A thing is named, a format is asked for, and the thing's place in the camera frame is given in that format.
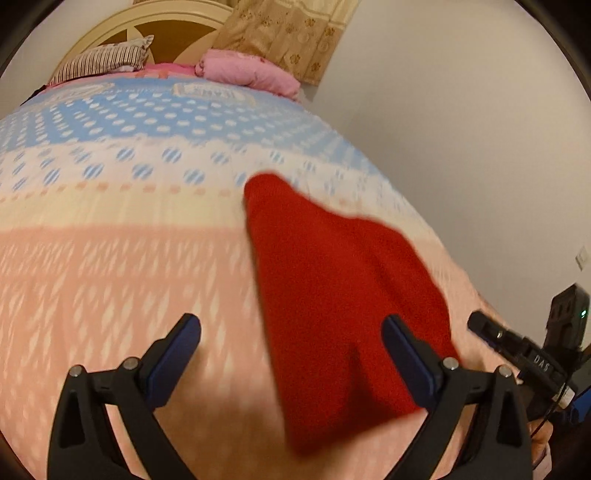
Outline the right hand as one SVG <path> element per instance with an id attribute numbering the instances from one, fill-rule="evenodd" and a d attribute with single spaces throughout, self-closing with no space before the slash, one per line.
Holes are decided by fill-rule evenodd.
<path id="1" fill-rule="evenodd" d="M 528 428 L 531 437 L 533 479 L 543 480 L 552 470 L 549 442 L 553 433 L 553 426 L 548 421 L 544 422 L 539 419 L 530 422 Z"/>

